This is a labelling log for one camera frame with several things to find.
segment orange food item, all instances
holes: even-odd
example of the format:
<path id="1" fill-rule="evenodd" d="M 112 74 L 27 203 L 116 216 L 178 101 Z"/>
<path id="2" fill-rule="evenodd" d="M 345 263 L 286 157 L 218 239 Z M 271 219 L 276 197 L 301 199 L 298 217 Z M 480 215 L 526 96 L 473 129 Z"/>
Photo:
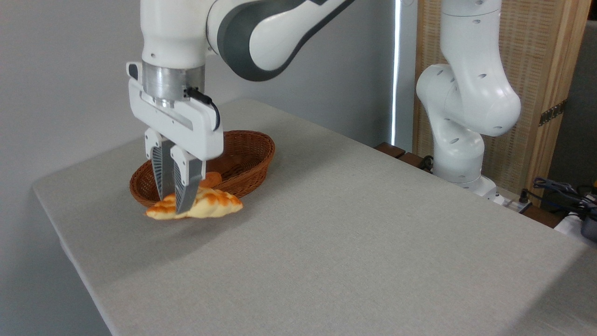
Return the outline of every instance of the orange food item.
<path id="1" fill-rule="evenodd" d="M 205 174 L 205 179 L 199 182 L 199 186 L 203 188 L 213 188 L 222 183 L 222 175 L 218 172 L 208 172 Z"/>

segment metal hinge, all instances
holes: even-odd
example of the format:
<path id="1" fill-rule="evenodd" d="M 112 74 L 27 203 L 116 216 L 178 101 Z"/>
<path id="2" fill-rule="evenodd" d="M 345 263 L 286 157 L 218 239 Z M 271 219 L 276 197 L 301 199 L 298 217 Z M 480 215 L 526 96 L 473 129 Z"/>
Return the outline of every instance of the metal hinge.
<path id="1" fill-rule="evenodd" d="M 560 114 L 564 113 L 564 107 L 566 107 L 566 103 L 568 99 L 564 99 L 563 102 L 557 104 L 556 106 L 548 109 L 544 113 L 541 113 L 541 119 L 539 120 L 539 126 L 543 126 L 548 123 L 551 119 L 559 116 Z"/>

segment white device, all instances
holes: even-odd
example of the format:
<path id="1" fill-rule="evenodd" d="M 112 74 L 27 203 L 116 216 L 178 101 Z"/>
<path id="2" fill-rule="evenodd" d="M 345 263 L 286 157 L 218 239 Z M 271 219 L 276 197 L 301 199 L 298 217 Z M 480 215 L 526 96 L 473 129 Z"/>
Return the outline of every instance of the white device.
<path id="1" fill-rule="evenodd" d="M 142 63 L 127 64 L 133 114 L 150 128 L 160 198 L 190 209 L 207 160 L 223 151 L 219 112 L 205 88 L 215 51 L 251 81 L 279 75 L 302 45 L 354 0 L 141 0 Z"/>
<path id="2" fill-rule="evenodd" d="M 500 136 L 520 115 L 520 98 L 506 78 L 498 48 L 501 0 L 442 0 L 441 50 L 450 65 L 432 65 L 417 95 L 433 133 L 433 174 L 502 203 L 481 175 L 481 134 Z"/>

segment light strip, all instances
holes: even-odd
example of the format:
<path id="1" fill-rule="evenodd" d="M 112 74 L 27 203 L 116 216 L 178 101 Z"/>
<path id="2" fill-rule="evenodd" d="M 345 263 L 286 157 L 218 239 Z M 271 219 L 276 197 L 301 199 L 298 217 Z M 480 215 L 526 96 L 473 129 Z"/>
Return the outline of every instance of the light strip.
<path id="1" fill-rule="evenodd" d="M 390 143 L 392 146 L 396 145 L 396 119 L 397 119 L 397 105 L 398 105 L 398 70 L 400 64 L 400 14 L 402 10 L 402 1 L 396 0 L 396 10 L 394 13 L 394 76 L 392 85 L 392 137 Z"/>

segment wicker basket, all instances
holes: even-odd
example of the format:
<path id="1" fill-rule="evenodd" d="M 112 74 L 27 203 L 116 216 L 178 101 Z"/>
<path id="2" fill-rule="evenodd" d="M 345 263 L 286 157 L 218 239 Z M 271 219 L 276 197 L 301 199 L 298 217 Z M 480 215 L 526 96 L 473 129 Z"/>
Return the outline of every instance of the wicker basket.
<path id="1" fill-rule="evenodd" d="M 222 182 L 214 187 L 238 198 L 255 190 L 267 174 L 276 147 L 266 134 L 235 130 L 224 132 L 224 153 L 207 162 L 208 172 L 219 172 Z M 133 197 L 146 207 L 159 201 L 151 161 L 133 174 L 129 188 Z"/>

